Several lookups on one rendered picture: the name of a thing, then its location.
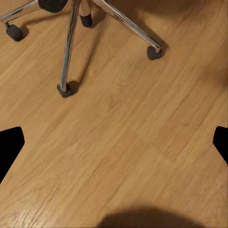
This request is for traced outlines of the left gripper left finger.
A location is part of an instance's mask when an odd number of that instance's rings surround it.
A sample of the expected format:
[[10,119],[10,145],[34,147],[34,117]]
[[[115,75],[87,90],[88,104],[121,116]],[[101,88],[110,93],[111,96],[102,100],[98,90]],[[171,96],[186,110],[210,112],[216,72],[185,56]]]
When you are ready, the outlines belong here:
[[20,126],[0,132],[0,183],[25,145]]

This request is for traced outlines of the swivel chair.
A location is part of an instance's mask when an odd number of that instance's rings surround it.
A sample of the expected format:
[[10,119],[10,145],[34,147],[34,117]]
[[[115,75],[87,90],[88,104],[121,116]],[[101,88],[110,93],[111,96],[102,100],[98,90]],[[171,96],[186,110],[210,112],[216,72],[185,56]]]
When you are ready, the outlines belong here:
[[[71,58],[71,51],[73,46],[74,31],[76,28],[78,13],[81,14],[82,23],[85,27],[92,25],[91,17],[91,6],[90,2],[94,3],[101,10],[105,11],[115,20],[117,20],[123,26],[126,26],[132,32],[135,32],[141,38],[144,39],[150,47],[148,47],[148,60],[152,58],[161,57],[161,46],[162,44],[143,31],[138,25],[136,25],[132,20],[123,15],[118,9],[112,6],[110,2],[105,0],[72,0],[70,17],[68,20],[67,37],[66,37],[66,47],[64,52],[64,60],[62,66],[62,72],[60,76],[60,81],[57,84],[57,89],[63,97],[69,96],[72,93],[72,89],[69,83],[67,83],[68,67]],[[16,8],[14,11],[0,17],[0,21],[6,27],[6,34],[13,40],[16,41],[18,36],[22,35],[22,32],[15,25],[9,25],[8,21],[14,20],[15,18],[21,17],[23,15],[35,12],[38,9],[46,7],[46,11],[51,13],[57,13],[64,8],[67,0],[30,0],[25,5],[20,8]]]

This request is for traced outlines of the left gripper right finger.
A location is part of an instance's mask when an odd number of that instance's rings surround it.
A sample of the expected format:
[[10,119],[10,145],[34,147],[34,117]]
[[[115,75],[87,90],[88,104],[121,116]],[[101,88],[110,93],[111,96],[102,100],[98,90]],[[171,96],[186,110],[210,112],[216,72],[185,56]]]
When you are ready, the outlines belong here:
[[213,144],[228,165],[228,128],[222,126],[216,128]]

